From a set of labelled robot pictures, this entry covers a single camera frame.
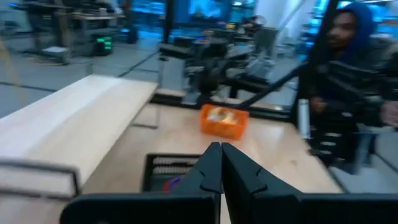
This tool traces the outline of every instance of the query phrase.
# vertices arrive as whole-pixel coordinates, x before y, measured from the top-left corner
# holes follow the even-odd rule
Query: floor
[[[11,51],[17,80],[23,88],[15,88],[11,85],[15,82],[16,76],[11,75],[12,71],[6,61],[0,60],[1,71],[7,71],[0,73],[0,118],[81,79],[86,75],[90,62],[93,62],[93,73],[155,82],[159,67],[157,42],[157,39],[152,38],[141,39],[136,45],[117,43],[114,46],[114,53],[107,57],[73,58],[71,65],[54,66],[17,53],[18,50],[30,46],[30,39],[7,40],[6,45]],[[279,60],[275,69],[269,74],[270,81],[274,82],[282,78],[299,63],[299,60],[293,59]],[[170,58],[164,67],[163,88],[182,89],[182,66],[183,61]],[[277,105],[291,105],[295,96],[294,89],[295,81],[293,80],[280,91],[271,93],[261,101]],[[227,93],[226,88],[221,94],[226,96]],[[250,93],[240,94],[242,99],[250,96]],[[338,169],[331,171],[349,192],[398,193],[398,175],[394,170],[394,167],[398,167],[398,151],[394,148],[397,142],[396,133],[383,134],[378,140],[380,156],[374,158],[372,167],[363,168],[357,176],[348,175]]]

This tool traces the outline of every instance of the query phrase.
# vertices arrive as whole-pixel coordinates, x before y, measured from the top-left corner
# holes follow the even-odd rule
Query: wooden table
[[[139,192],[147,153],[201,154],[213,141],[204,135],[199,111],[162,106],[158,130],[131,127],[117,141],[85,184],[84,193]],[[136,122],[152,124],[155,106],[147,105]],[[251,118],[242,140],[229,141],[280,179],[302,192],[341,193],[322,163],[307,153],[308,146],[291,124]],[[221,222],[229,223],[225,200]],[[64,204],[58,202],[0,199],[0,217],[7,224],[54,224]]]

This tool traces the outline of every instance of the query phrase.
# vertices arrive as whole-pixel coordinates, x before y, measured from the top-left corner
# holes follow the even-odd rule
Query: black tray
[[[161,192],[166,181],[187,174],[201,155],[148,154],[141,192]]]

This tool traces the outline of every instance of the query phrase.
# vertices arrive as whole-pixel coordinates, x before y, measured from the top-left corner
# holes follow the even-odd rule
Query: hood
[[[372,10],[364,3],[353,2],[344,8],[338,9],[337,12],[352,12],[357,20],[355,37],[341,58],[345,63],[349,63],[355,52],[368,46],[371,41],[371,34],[376,30],[376,23],[373,21]]]

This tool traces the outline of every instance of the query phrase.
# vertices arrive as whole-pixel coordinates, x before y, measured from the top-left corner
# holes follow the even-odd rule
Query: orange plastic container
[[[239,140],[248,126],[249,113],[246,111],[221,107],[222,110],[234,113],[235,119],[237,121],[236,124],[228,124],[221,121],[207,119],[209,110],[219,107],[220,106],[215,105],[202,106],[200,111],[201,131],[206,134]]]

